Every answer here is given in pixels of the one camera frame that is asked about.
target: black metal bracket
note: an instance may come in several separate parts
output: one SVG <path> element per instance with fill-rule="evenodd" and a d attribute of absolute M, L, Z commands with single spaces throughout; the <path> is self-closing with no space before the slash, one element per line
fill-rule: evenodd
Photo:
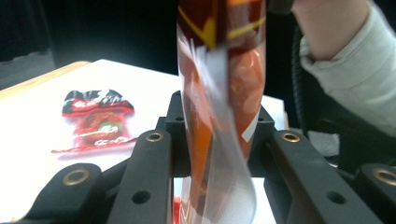
<path fill-rule="evenodd" d="M 130 159 L 101 172 L 62 169 L 19 223 L 172 223 L 173 178 L 190 174 L 180 92 Z M 301 134 L 277 131 L 262 108 L 248 168 L 265 177 L 277 223 L 392 223 L 396 170 L 366 164 L 356 175 L 330 166 Z"/>

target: plastic packaging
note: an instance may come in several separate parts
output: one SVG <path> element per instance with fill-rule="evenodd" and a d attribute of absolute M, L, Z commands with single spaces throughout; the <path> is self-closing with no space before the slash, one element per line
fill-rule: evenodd
<path fill-rule="evenodd" d="M 250 223 L 246 165 L 265 83 L 265 1 L 179 1 L 177 54 L 191 176 L 180 223 Z"/>
<path fill-rule="evenodd" d="M 113 90 L 70 91 L 64 99 L 63 117 L 73 126 L 71 147 L 52 153 L 114 147 L 135 140 L 129 132 L 134 107 Z"/>

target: transparent plastic film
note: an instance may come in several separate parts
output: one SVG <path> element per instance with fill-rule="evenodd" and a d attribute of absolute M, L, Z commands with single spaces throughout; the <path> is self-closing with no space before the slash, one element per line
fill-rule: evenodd
<path fill-rule="evenodd" d="M 177 54 L 191 159 L 180 223 L 250 223 L 247 159 L 265 83 L 265 1 L 179 2 Z"/>

